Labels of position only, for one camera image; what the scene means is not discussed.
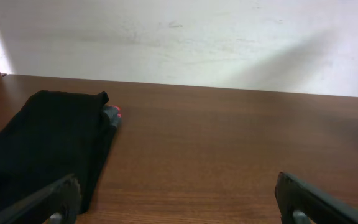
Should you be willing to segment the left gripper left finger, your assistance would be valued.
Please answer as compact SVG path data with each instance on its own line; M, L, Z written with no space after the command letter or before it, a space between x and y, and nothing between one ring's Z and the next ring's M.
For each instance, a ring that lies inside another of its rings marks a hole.
M70 174L1 210L0 224L74 223L80 205L80 185Z

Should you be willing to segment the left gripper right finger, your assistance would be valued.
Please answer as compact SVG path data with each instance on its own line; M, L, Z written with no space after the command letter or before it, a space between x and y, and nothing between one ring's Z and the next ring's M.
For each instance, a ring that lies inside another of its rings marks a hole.
M275 198L282 223L358 224L358 210L287 172L280 172Z

